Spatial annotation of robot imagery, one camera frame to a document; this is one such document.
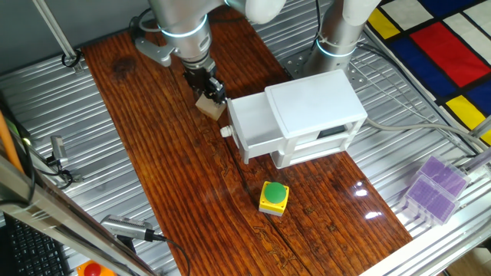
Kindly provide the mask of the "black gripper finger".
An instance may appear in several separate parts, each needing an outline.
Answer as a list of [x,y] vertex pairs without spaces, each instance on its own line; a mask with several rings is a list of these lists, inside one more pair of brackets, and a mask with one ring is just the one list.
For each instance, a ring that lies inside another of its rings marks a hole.
[[223,83],[211,77],[206,84],[206,96],[216,104],[224,104],[226,102],[226,91]]
[[194,84],[193,91],[197,98],[203,96],[209,99],[209,85],[206,82],[198,82]]

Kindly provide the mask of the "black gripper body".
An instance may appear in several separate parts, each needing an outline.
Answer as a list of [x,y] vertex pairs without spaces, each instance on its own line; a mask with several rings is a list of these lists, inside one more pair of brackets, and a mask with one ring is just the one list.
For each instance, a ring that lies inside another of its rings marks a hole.
[[192,89],[194,84],[198,82],[208,83],[208,80],[211,77],[215,77],[215,75],[216,75],[216,66],[213,64],[208,67],[198,67],[198,68],[185,67],[185,71],[183,73],[186,82]]

